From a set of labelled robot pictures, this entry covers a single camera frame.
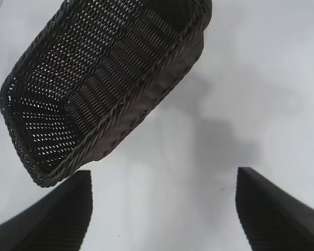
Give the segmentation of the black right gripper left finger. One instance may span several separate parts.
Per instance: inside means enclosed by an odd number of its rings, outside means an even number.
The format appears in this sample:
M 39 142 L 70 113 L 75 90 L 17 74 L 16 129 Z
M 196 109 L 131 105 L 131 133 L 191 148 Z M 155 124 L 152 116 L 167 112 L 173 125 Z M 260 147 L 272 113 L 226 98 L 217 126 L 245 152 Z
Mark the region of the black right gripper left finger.
M 80 250 L 93 212 L 89 170 L 0 225 L 0 250 Z

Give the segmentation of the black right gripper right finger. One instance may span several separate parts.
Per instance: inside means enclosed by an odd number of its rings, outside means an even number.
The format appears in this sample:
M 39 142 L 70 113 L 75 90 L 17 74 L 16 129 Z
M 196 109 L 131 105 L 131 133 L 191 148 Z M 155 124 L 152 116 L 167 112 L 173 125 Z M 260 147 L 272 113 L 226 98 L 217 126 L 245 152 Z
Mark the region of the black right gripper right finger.
M 314 250 L 314 209 L 252 168 L 238 168 L 235 206 L 252 250 Z

